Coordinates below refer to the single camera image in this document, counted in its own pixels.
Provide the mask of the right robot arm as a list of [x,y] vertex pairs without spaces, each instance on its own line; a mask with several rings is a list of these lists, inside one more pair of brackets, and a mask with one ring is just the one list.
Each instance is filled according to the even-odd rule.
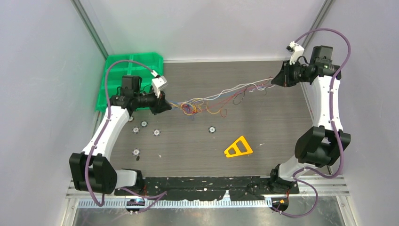
[[315,95],[316,108],[312,127],[296,142],[294,156],[271,170],[269,189],[276,194],[286,193],[297,185],[296,177],[325,166],[332,166],[351,142],[351,135],[343,131],[339,116],[338,91],[341,67],[332,63],[333,48],[316,46],[310,61],[300,63],[304,48],[291,42],[291,52],[280,72],[271,83],[292,87],[309,83]]

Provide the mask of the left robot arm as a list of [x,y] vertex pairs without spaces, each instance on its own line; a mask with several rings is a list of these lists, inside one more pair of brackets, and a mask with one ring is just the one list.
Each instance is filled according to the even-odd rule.
[[115,170],[110,163],[112,149],[124,125],[138,108],[149,108],[156,115],[171,110],[163,89],[165,77],[152,79],[148,92],[141,90],[142,78],[123,76],[117,94],[110,97],[110,106],[99,128],[80,153],[69,158],[74,187],[78,191],[111,194],[115,189],[126,187],[133,195],[144,190],[143,177],[135,169]]

